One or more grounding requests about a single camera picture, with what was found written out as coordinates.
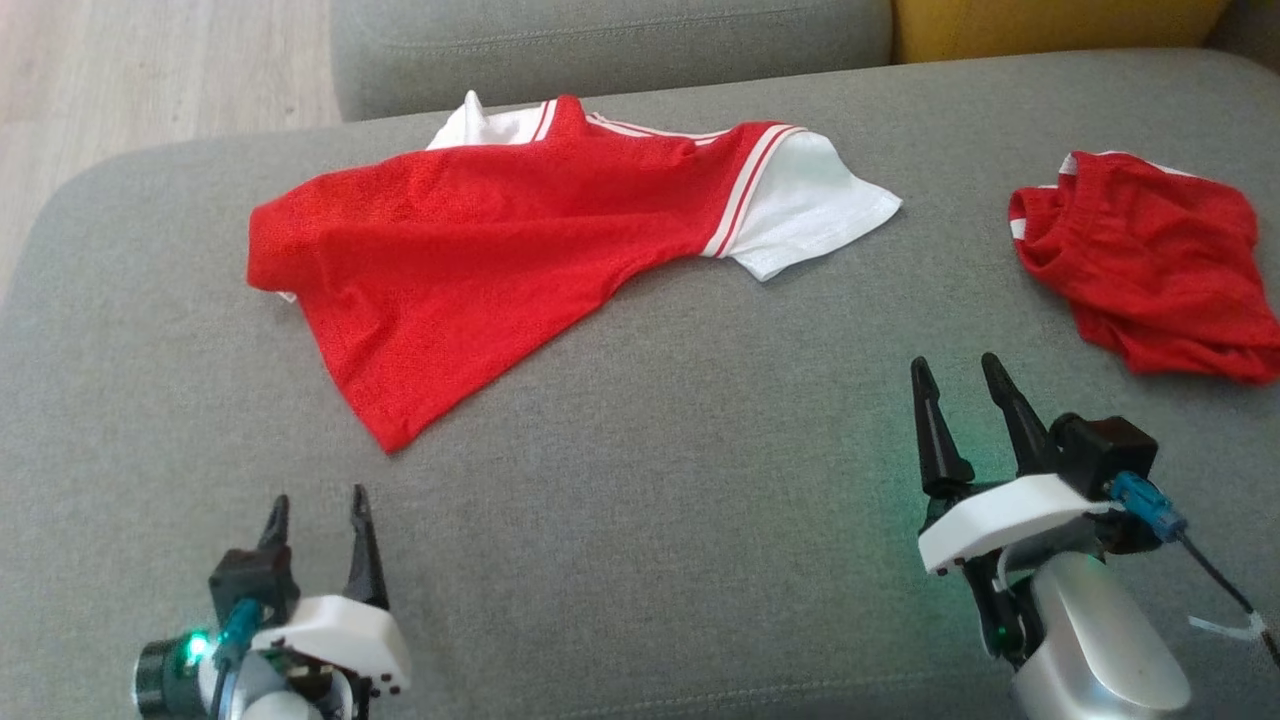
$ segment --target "wooden floor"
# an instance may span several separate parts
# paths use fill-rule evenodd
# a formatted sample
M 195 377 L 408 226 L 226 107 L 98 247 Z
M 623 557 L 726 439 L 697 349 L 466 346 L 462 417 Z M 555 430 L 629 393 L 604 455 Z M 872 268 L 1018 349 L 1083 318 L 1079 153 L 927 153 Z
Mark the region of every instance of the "wooden floor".
M 0 0 L 0 299 L 40 208 L 90 165 L 337 124 L 328 35 L 328 0 Z

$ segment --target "white sleeve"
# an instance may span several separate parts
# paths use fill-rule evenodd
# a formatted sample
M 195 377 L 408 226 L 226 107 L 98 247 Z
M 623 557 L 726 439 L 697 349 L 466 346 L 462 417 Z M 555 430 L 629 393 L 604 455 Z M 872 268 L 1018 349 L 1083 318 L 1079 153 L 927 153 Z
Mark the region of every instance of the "white sleeve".
M 532 108 L 509 110 L 495 115 L 485 114 L 480 97 L 468 91 L 462 106 L 449 115 L 440 132 L 435 133 L 428 150 L 461 147 L 463 145 L 525 145 L 541 140 L 550 128 L 556 101 L 548 100 Z
M 850 173 L 829 140 L 799 132 L 768 159 L 724 255 L 763 282 L 869 233 L 901 204 L 892 192 Z

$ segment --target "cable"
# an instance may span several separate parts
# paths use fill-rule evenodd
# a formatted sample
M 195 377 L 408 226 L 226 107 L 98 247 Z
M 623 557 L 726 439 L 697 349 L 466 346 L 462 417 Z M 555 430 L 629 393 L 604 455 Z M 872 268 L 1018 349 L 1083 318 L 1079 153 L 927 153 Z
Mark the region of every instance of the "cable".
M 214 697 L 209 701 L 209 720 L 221 720 L 223 689 L 227 687 L 227 675 L 232 670 L 230 660 L 223 660 L 218 667 L 218 682 L 214 683 Z
M 1226 594 L 1231 596 L 1231 598 L 1240 605 L 1240 609 L 1244 610 L 1244 614 L 1248 615 L 1251 620 L 1258 615 L 1257 610 L 1253 609 L 1253 603 L 1249 602 L 1249 600 L 1244 597 L 1244 593 L 1242 593 L 1239 588 L 1231 584 L 1231 582 L 1228 580 L 1226 577 L 1224 577 L 1222 573 L 1217 568 L 1215 568 L 1213 564 L 1210 562 L 1207 557 L 1204 557 L 1204 553 L 1202 553 L 1199 548 L 1196 547 L 1196 543 L 1193 543 L 1190 538 L 1187 537 L 1187 533 L 1179 533 L 1178 539 L 1181 541 L 1183 547 L 1187 548 L 1187 552 L 1190 553 L 1192 559 L 1194 559 L 1196 562 L 1201 568 L 1203 568 L 1206 573 L 1208 573 L 1208 577 L 1213 578 L 1213 582 L 1217 583 L 1224 591 L 1226 591 Z M 1262 644 L 1266 646 L 1267 653 L 1271 656 L 1271 661 L 1275 662 L 1277 669 L 1280 669 L 1280 647 L 1276 647 L 1276 639 L 1275 637 L 1271 635 L 1271 630 L 1266 626 L 1266 624 L 1262 624 L 1261 621 L 1258 624 L 1261 625 L 1258 637 L 1262 638 Z

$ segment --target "white trim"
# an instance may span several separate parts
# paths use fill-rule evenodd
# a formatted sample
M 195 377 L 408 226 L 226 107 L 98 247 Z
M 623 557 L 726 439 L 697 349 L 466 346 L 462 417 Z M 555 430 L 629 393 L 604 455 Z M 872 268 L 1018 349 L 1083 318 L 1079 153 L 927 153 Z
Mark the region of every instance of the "white trim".
M 703 146 L 716 142 L 721 136 L 728 131 L 710 132 L 703 135 L 691 135 L 686 132 L 671 132 L 664 129 L 653 129 L 644 126 L 637 126 L 632 123 L 622 123 L 618 120 L 611 120 L 599 113 L 591 113 L 586 115 L 586 122 L 593 126 L 602 127 L 608 131 L 613 131 L 618 135 L 625 135 L 627 137 L 685 137 L 694 141 L 694 145 Z
M 778 124 L 760 135 L 760 138 L 755 142 L 755 147 L 751 149 L 751 152 L 746 156 L 746 161 L 742 163 L 742 169 L 733 182 L 733 188 L 730 190 L 728 201 L 724 204 L 724 213 L 721 215 L 721 222 L 716 227 L 716 232 L 712 233 L 710 240 L 703 247 L 701 255 L 704 258 L 723 258 L 733 247 L 733 237 L 737 236 L 739 228 L 742 227 L 741 217 L 746 214 L 746 208 L 751 202 L 755 186 L 759 184 L 760 173 L 758 170 L 764 168 L 769 156 L 773 155 L 778 145 L 782 145 L 786 136 L 797 132 L 804 132 L 804 128 Z
M 538 126 L 538 132 L 534 133 L 534 142 L 545 138 L 547 133 L 552 131 L 552 123 L 556 122 L 556 105 L 558 102 L 559 102 L 558 100 L 548 100 L 547 102 L 544 102 L 547 114 L 543 118 L 541 123 Z
M 630 131 L 640 132 L 640 133 L 644 133 L 644 135 L 660 135 L 663 137 L 687 137 L 690 140 L 714 140 L 714 138 L 724 135 L 726 132 L 728 132 L 728 131 L 723 131 L 722 129 L 719 132 L 704 132 L 701 135 L 698 135 L 698 133 L 691 133 L 691 132 L 673 132 L 673 131 L 669 131 L 669 129 L 646 128 L 644 126 L 637 126 L 635 123 L 625 123 L 622 120 L 611 120 L 609 118 L 605 118 L 604 115 L 602 115 L 599 113 L 591 113 L 589 115 L 589 118 L 595 118 L 595 119 L 598 119 L 600 122 L 609 123 L 609 124 L 617 126 L 620 128 L 626 128 L 626 129 L 630 129 Z
M 586 122 L 591 123 L 593 126 L 602 127 L 602 128 L 604 128 L 607 131 L 613 131 L 613 132 L 616 132 L 618 135 L 625 135 L 627 137 L 653 137 L 653 136 L 643 133 L 643 132 L 637 132 L 637 131 L 628 129 L 628 128 L 625 128 L 625 127 L 621 127 L 621 126 L 616 126 L 616 124 L 613 124 L 613 123 L 611 123 L 608 120 L 602 120 L 602 119 L 595 118 L 593 115 L 588 115 L 586 117 Z

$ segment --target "couch backrest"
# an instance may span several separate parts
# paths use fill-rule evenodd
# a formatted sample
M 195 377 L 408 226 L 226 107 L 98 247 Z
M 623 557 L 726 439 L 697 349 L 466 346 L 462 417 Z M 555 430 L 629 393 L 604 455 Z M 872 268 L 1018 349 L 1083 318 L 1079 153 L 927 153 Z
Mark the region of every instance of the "couch backrest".
M 887 64 L 890 0 L 332 0 L 343 118 Z

